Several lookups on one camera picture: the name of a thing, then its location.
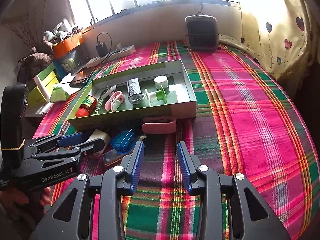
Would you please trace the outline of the white charger block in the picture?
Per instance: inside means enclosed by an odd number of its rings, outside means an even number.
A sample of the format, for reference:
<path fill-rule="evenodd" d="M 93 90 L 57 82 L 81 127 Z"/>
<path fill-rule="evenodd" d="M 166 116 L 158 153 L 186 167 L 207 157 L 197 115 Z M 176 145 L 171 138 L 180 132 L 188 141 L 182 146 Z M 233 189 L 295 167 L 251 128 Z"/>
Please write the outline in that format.
<path fill-rule="evenodd" d="M 93 153 L 93 156 L 99 158 L 105 152 L 108 144 L 111 141 L 111 137 L 106 132 L 95 129 L 91 136 L 87 139 L 87 142 L 95 139 L 101 139 L 104 142 L 104 147 L 100 151 Z"/>

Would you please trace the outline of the blue translucent case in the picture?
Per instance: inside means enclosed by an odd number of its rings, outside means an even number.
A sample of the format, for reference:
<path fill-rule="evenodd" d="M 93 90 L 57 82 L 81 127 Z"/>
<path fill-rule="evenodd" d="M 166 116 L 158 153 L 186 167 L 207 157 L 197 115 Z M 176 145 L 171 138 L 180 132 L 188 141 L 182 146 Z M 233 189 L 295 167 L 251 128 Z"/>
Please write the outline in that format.
<path fill-rule="evenodd" d="M 111 141 L 110 144 L 119 154 L 129 153 L 136 143 L 135 126 L 122 130 Z"/>

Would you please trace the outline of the red lid small jar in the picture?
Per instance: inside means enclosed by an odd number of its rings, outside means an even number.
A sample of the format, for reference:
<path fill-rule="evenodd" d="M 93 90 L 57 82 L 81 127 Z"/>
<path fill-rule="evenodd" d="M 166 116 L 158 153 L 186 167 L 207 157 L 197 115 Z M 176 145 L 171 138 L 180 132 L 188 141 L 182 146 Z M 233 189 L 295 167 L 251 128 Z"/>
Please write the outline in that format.
<path fill-rule="evenodd" d="M 75 117 L 80 118 L 80 117 L 86 117 L 91 115 L 94 109 L 96 108 L 96 106 L 97 106 L 97 99 L 92 95 L 86 96 L 85 100 L 79 106 L 79 109 L 75 114 Z"/>

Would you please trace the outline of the pink clip holder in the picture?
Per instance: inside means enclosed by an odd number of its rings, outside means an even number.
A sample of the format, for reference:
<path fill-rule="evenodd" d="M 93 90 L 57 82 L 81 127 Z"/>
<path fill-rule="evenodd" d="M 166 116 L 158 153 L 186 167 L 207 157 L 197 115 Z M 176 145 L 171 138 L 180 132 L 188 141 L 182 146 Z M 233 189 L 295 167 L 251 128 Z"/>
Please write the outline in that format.
<path fill-rule="evenodd" d="M 143 119 L 142 131 L 146 134 L 171 134 L 176 132 L 176 118 L 157 116 Z"/>

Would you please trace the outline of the pink white cable winder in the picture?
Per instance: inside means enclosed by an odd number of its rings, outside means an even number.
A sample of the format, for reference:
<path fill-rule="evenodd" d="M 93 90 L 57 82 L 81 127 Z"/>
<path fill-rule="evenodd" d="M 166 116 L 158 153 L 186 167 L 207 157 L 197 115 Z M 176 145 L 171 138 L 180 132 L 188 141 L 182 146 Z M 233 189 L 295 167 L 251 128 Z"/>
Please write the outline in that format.
<path fill-rule="evenodd" d="M 121 91 L 114 92 L 108 101 L 105 103 L 105 110 L 107 112 L 115 112 L 120 105 L 124 102 L 125 98 Z"/>

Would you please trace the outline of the black remote device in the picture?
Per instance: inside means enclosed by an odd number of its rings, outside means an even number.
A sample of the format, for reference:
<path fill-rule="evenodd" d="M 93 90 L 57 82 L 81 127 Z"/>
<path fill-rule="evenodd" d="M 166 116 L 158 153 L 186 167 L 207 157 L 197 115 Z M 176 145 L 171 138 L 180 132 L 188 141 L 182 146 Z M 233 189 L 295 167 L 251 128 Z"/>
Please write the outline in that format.
<path fill-rule="evenodd" d="M 138 78 L 127 81 L 127 97 L 129 102 L 133 105 L 137 105 L 143 100 Z"/>

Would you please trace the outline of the white round small bottle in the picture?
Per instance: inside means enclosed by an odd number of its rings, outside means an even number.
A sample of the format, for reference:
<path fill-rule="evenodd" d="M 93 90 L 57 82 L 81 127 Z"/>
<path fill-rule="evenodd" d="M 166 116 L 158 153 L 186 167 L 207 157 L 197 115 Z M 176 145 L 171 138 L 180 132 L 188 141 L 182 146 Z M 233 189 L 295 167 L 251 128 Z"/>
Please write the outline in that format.
<path fill-rule="evenodd" d="M 160 75 L 154 78 L 154 84 L 157 90 L 160 90 L 161 88 L 164 89 L 165 94 L 169 95 L 170 89 L 169 89 L 169 83 L 168 78 L 165 75 Z"/>

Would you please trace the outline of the green tissue pack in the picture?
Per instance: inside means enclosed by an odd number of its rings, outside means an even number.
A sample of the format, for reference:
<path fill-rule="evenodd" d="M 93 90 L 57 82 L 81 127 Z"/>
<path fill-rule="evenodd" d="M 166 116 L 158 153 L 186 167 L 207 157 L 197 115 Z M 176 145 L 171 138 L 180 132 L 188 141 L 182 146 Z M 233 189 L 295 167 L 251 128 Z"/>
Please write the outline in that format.
<path fill-rule="evenodd" d="M 63 88 L 59 86 L 55 86 L 50 96 L 50 102 L 60 102 L 67 101 L 69 99 L 69 94 L 63 90 Z"/>

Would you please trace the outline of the yellow green boxes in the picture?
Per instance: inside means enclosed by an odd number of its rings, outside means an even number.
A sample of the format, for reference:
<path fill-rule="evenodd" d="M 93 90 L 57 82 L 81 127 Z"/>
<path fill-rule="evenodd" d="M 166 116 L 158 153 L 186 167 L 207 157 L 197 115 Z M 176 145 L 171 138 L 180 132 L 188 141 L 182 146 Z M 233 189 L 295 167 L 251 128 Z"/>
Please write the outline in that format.
<path fill-rule="evenodd" d="M 35 75 L 29 83 L 28 105 L 43 106 L 50 101 L 54 85 L 59 83 L 55 64 L 51 63 L 46 69 Z"/>

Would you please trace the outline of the white green spool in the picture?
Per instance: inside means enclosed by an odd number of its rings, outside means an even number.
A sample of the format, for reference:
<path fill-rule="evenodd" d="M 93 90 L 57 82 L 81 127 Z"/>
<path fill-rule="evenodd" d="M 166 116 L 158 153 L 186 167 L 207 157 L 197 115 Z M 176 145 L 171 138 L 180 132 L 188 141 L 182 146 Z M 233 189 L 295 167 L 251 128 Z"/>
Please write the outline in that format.
<path fill-rule="evenodd" d="M 147 89 L 145 89 L 145 94 L 148 99 L 149 106 L 156 101 L 163 101 L 165 104 L 167 104 L 167 95 L 162 85 L 160 85 L 160 90 L 155 92 L 149 92 Z"/>

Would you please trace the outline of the orange storage bin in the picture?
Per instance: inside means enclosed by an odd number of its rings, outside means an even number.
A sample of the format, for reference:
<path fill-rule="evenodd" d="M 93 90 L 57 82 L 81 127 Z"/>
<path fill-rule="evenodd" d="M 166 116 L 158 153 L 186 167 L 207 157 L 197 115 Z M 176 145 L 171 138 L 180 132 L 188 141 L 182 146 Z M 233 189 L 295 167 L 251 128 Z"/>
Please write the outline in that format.
<path fill-rule="evenodd" d="M 73 36 L 63 40 L 57 45 L 53 46 L 54 59 L 59 59 L 65 56 L 68 52 L 84 43 L 82 33 L 74 34 Z"/>

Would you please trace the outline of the black power adapter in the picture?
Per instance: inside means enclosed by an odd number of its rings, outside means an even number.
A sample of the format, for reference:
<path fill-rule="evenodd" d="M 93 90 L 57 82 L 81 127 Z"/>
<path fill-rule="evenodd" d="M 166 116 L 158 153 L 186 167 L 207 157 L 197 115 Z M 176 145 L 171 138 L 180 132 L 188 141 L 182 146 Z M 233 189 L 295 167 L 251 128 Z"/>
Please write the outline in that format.
<path fill-rule="evenodd" d="M 95 49 L 99 57 L 105 57 L 109 52 L 105 42 L 101 43 L 98 41 Z"/>

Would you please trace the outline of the white power strip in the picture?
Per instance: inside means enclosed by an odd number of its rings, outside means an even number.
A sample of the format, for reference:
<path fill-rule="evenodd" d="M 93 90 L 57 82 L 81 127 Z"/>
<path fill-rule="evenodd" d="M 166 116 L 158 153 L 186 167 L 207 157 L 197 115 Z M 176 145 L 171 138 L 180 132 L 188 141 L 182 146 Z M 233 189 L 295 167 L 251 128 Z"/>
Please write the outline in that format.
<path fill-rule="evenodd" d="M 92 58 L 91 60 L 89 60 L 86 63 L 86 67 L 87 68 L 92 68 L 92 67 L 96 67 L 97 65 L 101 64 L 102 62 L 108 62 L 108 61 L 114 61 L 116 59 L 120 59 L 122 57 L 126 57 L 126 56 L 130 56 L 135 52 L 135 46 L 131 45 L 131 46 L 127 46 L 124 47 L 123 49 L 119 50 L 119 51 L 112 51 L 110 53 L 109 56 L 104 56 L 104 57 L 95 57 Z"/>

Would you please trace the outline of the small grey fan heater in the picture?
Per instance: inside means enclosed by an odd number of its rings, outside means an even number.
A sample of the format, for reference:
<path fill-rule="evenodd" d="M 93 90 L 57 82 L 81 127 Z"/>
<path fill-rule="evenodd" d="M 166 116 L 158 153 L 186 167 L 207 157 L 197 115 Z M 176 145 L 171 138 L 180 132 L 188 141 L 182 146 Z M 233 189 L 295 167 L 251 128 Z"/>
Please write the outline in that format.
<path fill-rule="evenodd" d="M 198 12 L 185 18 L 187 46 L 193 51 L 216 51 L 219 32 L 215 17 Z"/>

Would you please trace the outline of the heart pattern curtain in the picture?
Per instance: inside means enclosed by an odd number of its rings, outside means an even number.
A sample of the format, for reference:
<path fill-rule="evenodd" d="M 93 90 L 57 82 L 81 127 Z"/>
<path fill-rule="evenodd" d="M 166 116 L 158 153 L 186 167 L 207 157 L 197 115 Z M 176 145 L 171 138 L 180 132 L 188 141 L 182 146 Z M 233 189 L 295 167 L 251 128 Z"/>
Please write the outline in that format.
<path fill-rule="evenodd" d="M 304 0 L 240 0 L 241 43 L 276 80 L 306 76 L 316 52 L 317 24 Z"/>

